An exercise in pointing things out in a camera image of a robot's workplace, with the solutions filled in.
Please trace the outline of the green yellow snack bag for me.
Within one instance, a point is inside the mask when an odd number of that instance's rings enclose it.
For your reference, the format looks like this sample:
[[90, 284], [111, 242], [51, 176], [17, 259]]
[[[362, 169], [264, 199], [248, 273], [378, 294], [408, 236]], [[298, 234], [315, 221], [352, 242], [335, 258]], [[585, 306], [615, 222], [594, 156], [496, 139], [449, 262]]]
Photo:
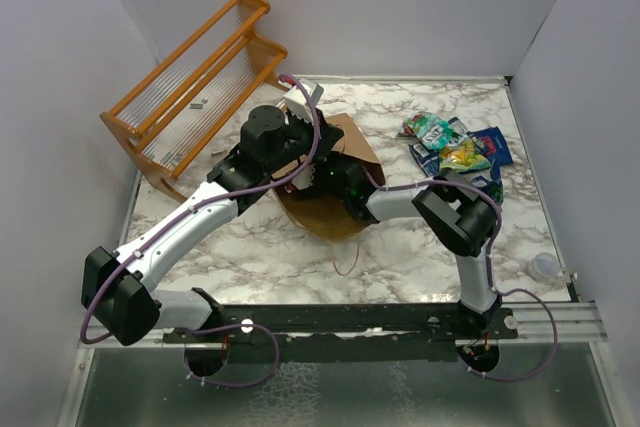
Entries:
[[460, 173], [486, 170], [491, 162], [477, 148], [471, 139], [466, 139], [453, 147], [444, 147], [439, 153], [441, 169], [450, 168]]

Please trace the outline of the brown paper bag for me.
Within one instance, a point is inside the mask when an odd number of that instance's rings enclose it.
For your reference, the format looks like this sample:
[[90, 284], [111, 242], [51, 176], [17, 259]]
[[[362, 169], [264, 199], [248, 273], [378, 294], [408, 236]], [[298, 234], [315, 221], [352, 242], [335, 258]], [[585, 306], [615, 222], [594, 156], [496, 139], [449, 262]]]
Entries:
[[353, 240], [360, 245], [359, 234], [377, 221], [366, 209], [376, 185], [385, 184], [380, 161], [364, 134], [346, 113], [332, 115], [327, 122], [344, 132], [323, 162], [311, 166], [312, 172], [301, 174], [282, 187], [275, 196], [294, 224], [325, 242], [337, 274], [346, 276], [358, 263], [355, 251], [349, 269], [335, 258], [339, 243]]

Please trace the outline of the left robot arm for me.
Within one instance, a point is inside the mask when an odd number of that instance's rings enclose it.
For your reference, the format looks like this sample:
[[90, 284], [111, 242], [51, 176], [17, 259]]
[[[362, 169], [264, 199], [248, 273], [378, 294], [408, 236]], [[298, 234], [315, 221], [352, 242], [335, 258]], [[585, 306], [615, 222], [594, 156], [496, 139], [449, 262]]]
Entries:
[[160, 281], [188, 252], [221, 226], [239, 217], [268, 190], [274, 173], [298, 161], [303, 171], [328, 155], [344, 136], [310, 110], [304, 120], [276, 106], [251, 110], [239, 142], [206, 181], [164, 220], [137, 239], [109, 252], [102, 247], [85, 259], [81, 303], [123, 346], [153, 329], [187, 330], [206, 342], [220, 332], [218, 305], [206, 293], [161, 292]]

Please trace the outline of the green red snack bag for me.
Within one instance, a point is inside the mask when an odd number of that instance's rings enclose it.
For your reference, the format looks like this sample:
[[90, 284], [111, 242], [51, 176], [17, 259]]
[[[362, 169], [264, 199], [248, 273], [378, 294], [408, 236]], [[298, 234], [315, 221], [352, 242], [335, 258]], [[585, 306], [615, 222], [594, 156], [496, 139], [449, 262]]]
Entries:
[[449, 144], [453, 136], [450, 124], [435, 114], [420, 112], [405, 119], [400, 137], [414, 137], [426, 149], [439, 151]]

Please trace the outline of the blue silver snack bag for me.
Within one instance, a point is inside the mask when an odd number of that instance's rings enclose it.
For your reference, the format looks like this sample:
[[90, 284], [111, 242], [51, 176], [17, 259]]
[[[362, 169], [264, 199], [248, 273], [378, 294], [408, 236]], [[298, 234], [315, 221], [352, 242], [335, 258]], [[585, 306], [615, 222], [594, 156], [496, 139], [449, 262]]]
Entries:
[[500, 166], [497, 163], [494, 163], [490, 169], [472, 177], [471, 183], [488, 195], [497, 205], [503, 204], [504, 185]]

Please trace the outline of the blue white snack bag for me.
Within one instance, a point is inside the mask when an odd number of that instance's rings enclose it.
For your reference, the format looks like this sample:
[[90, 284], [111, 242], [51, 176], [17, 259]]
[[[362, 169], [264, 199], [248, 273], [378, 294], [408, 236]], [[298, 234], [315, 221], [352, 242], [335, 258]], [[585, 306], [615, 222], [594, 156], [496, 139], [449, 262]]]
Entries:
[[[468, 129], [459, 118], [452, 117], [445, 121], [447, 121], [453, 129], [452, 139], [447, 146], [453, 147], [469, 139]], [[427, 176], [432, 176], [439, 170], [439, 153], [442, 149], [439, 151], [426, 149], [417, 141], [410, 145], [408, 150], [413, 160]]]

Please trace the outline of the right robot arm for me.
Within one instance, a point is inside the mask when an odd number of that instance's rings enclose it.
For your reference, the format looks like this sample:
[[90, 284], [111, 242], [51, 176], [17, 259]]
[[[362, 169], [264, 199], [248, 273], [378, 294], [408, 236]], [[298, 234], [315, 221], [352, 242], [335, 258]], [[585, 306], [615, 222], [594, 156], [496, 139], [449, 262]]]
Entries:
[[422, 218], [444, 247], [454, 254], [461, 292], [459, 325], [481, 338], [496, 323], [501, 306], [490, 252], [501, 227], [500, 207], [488, 194], [450, 168], [414, 184], [379, 184], [360, 161], [330, 154], [311, 164], [310, 178], [293, 185], [297, 200], [332, 198], [350, 218], [365, 225], [399, 218]]

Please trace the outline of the dark blue chilli snack bag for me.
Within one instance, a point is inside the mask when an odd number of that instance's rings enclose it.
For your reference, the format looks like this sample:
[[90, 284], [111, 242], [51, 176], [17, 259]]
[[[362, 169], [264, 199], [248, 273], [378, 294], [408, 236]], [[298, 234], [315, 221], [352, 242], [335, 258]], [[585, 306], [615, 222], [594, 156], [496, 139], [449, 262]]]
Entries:
[[473, 135], [482, 143], [483, 155], [493, 164], [502, 167], [513, 163], [506, 139], [498, 127], [474, 131]]

